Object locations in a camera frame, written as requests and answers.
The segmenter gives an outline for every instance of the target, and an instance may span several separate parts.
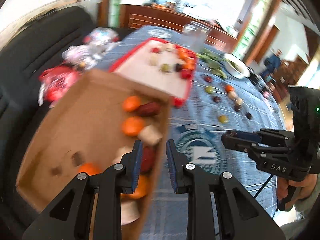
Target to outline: silver screw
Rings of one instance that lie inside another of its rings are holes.
[[[222,173],[222,176],[225,178],[225,179],[231,179],[232,177],[232,174],[228,171],[225,171],[224,173]]]
[[[117,164],[115,164],[115,166],[113,166],[113,168],[115,169],[115,170],[122,170],[123,169],[123,164],[121,164],[121,163],[117,163]]]
[[[193,163],[187,163],[186,164],[186,169],[187,170],[193,170],[196,166]]]
[[[78,179],[85,179],[86,177],[87,177],[87,174],[85,174],[84,172],[79,173],[77,176]]]

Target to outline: blue tablecloth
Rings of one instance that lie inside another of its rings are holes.
[[[154,26],[144,26],[127,36],[119,46],[109,52],[104,60],[98,64],[97,68],[108,69],[115,60],[137,44],[154,36],[155,33],[157,35],[157,31],[159,31],[159,35],[161,35],[161,32],[167,34],[167,40],[172,43],[181,42],[181,34],[175,31]],[[211,51],[221,53],[209,45],[205,45],[205,47]],[[214,103],[212,95],[205,93],[204,73],[212,76],[212,84],[216,91],[213,95],[221,97],[220,103]],[[234,103],[224,92],[223,87],[226,83],[231,84],[239,97],[244,100],[243,109],[239,113],[234,111]],[[284,124],[276,102],[273,98],[269,100],[273,108],[273,113],[271,113],[263,99],[263,96],[248,79],[236,80],[228,75],[228,78],[224,81],[212,75],[209,69],[206,68],[205,63],[200,61],[196,68],[190,97],[185,106],[181,109],[172,109],[169,120],[169,138],[174,139],[177,149],[184,152],[190,161],[198,163],[206,171],[215,174],[220,174],[224,171],[231,172],[254,195],[269,177],[269,174],[258,171],[255,168],[255,162],[247,155],[225,149],[220,138],[228,129],[251,132],[260,128],[283,130]],[[251,120],[248,120],[245,116],[247,111],[252,114]],[[225,125],[221,125],[217,119],[222,114],[229,118],[229,122]],[[202,161],[203,158],[198,159],[200,156],[207,157],[207,159]],[[257,201],[270,216],[273,216],[276,212],[275,189],[276,178],[273,177],[257,197]],[[188,195],[177,195],[173,192],[167,163],[165,162],[157,190],[154,193],[150,214],[140,239],[185,239],[187,218]]]

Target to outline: cardboard box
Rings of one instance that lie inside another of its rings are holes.
[[[116,74],[92,70],[46,115],[25,153],[16,187],[32,207],[41,212],[76,176],[74,154],[103,171],[112,165],[119,148],[132,148],[136,138],[121,131],[122,122],[134,116],[122,110],[122,102],[130,95],[141,96],[143,103],[157,100],[162,105],[159,115],[145,119],[146,125],[156,125],[164,135],[150,174],[153,192],[165,152],[170,96]],[[138,239],[151,198],[148,194],[139,200],[140,218],[123,226],[123,239]]]

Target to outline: red edge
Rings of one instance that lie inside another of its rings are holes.
[[[163,40],[163,39],[160,39],[160,38],[156,38],[156,37],[152,37],[152,38],[149,38],[147,40],[145,40],[144,42],[140,43],[138,46],[134,47],[132,50],[130,50],[127,54],[125,54],[123,57],[121,57],[120,59],[118,59],[115,63],[113,63],[111,65],[111,67],[108,69],[108,72],[111,73],[113,71],[115,71],[117,68],[119,68],[122,63],[124,63],[129,57],[131,57],[132,54],[134,54],[138,49],[140,49],[141,47],[143,47],[145,44],[147,44],[149,41],[160,41],[162,43],[168,43],[168,41],[166,40]],[[176,44],[176,49],[178,48],[183,48],[182,46],[180,45],[177,45]],[[195,53],[189,49],[186,49],[189,53],[189,56],[190,57],[193,57],[195,58],[195,65],[197,64],[197,57],[195,57]],[[177,107],[177,108],[180,108],[182,107],[186,100],[188,99],[189,97],[189,94],[190,94],[190,90],[191,90],[191,82],[192,82],[192,79],[193,79],[193,76],[194,76],[194,71],[192,71],[191,73],[191,77],[189,78],[189,82],[187,83],[187,89],[186,89],[186,92],[185,92],[185,95],[184,95],[184,98],[176,98],[176,97],[172,97],[172,104]]]

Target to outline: white bowl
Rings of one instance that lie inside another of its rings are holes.
[[[226,70],[235,78],[244,78],[244,77],[250,77],[250,72],[249,69],[247,68],[247,66],[241,61],[239,60],[236,56],[233,56],[232,54],[224,54],[223,56],[225,59],[233,62],[234,64],[236,64],[239,68],[239,70],[237,70],[236,68],[233,67],[233,65],[230,64],[230,62],[225,61],[225,67]]]

